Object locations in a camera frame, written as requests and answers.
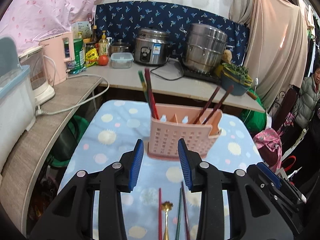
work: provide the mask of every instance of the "red chopstick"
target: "red chopstick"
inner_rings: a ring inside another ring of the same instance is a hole
[[[144,69],[144,76],[146,78],[146,83],[147,83],[147,92],[149,96],[152,117],[159,120],[160,118],[158,115],[155,98],[152,93],[150,70],[148,68]]]
[[[204,112],[207,110],[209,105],[212,103],[212,100],[217,95],[219,89],[220,89],[220,86],[217,86],[216,90],[213,92],[212,96],[210,97],[208,102],[205,104],[204,108],[201,110],[200,114],[198,115],[197,119],[193,122],[193,124],[197,124],[197,122],[200,120],[200,117],[204,114]]]
[[[187,201],[186,201],[186,194],[184,192],[183,181],[181,182],[181,188],[182,188],[183,209],[184,209],[184,222],[185,222],[184,225],[186,227],[186,240],[190,240],[189,217],[188,217]]]
[[[162,208],[161,188],[159,188],[158,240],[162,240]]]
[[[209,119],[213,116],[213,114],[222,106],[224,100],[226,100],[227,96],[233,91],[233,85],[231,85],[227,92],[224,94],[224,96],[221,98],[219,103],[217,103],[214,108],[212,109],[212,112],[209,114],[209,116],[204,120],[203,124],[206,124]]]

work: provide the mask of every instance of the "red strap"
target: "red strap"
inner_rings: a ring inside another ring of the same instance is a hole
[[[287,172],[288,170],[290,170],[292,168],[292,166],[294,165],[294,163],[296,162],[296,157],[295,156],[290,156],[288,157],[285,161],[289,160],[289,159],[293,159],[293,163],[291,163],[288,167],[284,168],[284,171]]]

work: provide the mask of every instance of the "bowl of vegetables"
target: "bowl of vegetables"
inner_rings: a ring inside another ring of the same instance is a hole
[[[233,85],[231,92],[234,96],[242,96],[251,87],[252,79],[248,75],[248,69],[244,66],[238,66],[233,63],[223,63],[221,71],[221,86],[227,90]]]

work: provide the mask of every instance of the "green bag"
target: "green bag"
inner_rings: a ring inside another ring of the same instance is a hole
[[[258,97],[256,101],[260,106],[264,108],[263,104]],[[244,122],[244,125],[250,133],[260,133],[266,128],[267,125],[267,113],[259,113],[251,110],[243,110],[240,114],[240,119]]]

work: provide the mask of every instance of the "pink cloth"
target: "pink cloth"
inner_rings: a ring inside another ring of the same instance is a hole
[[[92,20],[97,0],[13,0],[0,21],[0,36],[11,36],[18,53],[39,40],[71,30],[76,21]]]
[[[293,126],[293,121],[294,121],[295,118],[296,118],[296,117],[295,117],[291,112],[287,115],[284,124],[281,125],[281,127],[280,127],[280,128],[278,129],[278,131],[277,131],[277,134],[278,134],[280,137],[284,134],[284,132],[285,132],[285,129],[284,129],[284,128],[285,128],[285,127]]]
[[[269,167],[273,172],[276,172],[281,168],[281,157],[282,157],[282,144],[279,135],[272,128],[268,128],[258,133],[253,141],[259,150],[263,146],[266,146],[270,152],[277,154],[278,160],[276,165]]]

